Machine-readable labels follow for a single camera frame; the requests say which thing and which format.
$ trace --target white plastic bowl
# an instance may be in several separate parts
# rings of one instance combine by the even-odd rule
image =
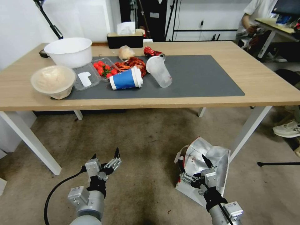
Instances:
[[[65,66],[49,66],[36,71],[30,79],[33,88],[55,99],[67,97],[76,81],[76,73]]]
[[[64,38],[48,44],[44,51],[56,65],[82,67],[93,59],[92,41],[83,37]]]

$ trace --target red tomato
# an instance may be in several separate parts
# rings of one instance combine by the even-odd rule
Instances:
[[[99,68],[99,64],[98,64],[98,63],[95,62],[93,65],[94,65],[94,67],[95,67],[96,69]]]
[[[104,68],[110,70],[110,66],[109,65],[105,65]]]
[[[118,71],[116,69],[112,69],[110,72],[112,75],[116,75],[118,73]]]
[[[106,78],[110,78],[112,76],[111,73],[106,74]]]
[[[102,75],[103,72],[104,72],[103,68],[102,68],[102,67],[99,67],[99,68],[98,68],[98,73],[99,73],[100,75]]]
[[[105,64],[104,64],[104,62],[99,61],[99,62],[98,62],[98,65],[99,65],[99,66],[104,66]]]

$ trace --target computer monitor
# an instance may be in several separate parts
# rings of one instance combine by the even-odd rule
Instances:
[[[300,0],[278,0],[272,13],[287,16],[300,16]]]

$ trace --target wooden table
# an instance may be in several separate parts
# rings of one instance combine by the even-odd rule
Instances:
[[[273,105],[300,104],[296,88],[233,42],[157,42],[146,46],[166,55],[212,55],[245,96],[54,101],[35,92],[30,85],[30,76],[36,70],[54,64],[50,58],[39,56],[43,46],[38,46],[0,72],[0,116],[54,174],[59,174],[61,167],[15,111],[256,106],[232,144],[232,160]],[[107,46],[93,46],[92,50],[93,56],[114,56]],[[134,51],[136,55],[143,55],[142,48]]]
[[[255,19],[255,21],[258,22],[262,28],[271,30],[269,37],[267,38],[265,44],[263,45],[261,51],[258,54],[258,58],[260,58],[260,59],[266,53],[266,50],[268,49],[269,45],[271,44],[275,34],[279,34],[281,36],[284,36],[284,37],[289,38],[290,40],[293,40],[296,42],[299,41],[298,39],[296,39],[292,36],[292,33],[295,32],[294,29],[277,25],[275,18],[257,18],[257,19]]]

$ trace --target sneaker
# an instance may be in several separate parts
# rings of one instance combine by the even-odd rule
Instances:
[[[284,138],[295,138],[300,136],[300,123],[293,120],[281,126],[273,127],[273,131],[274,134]]]

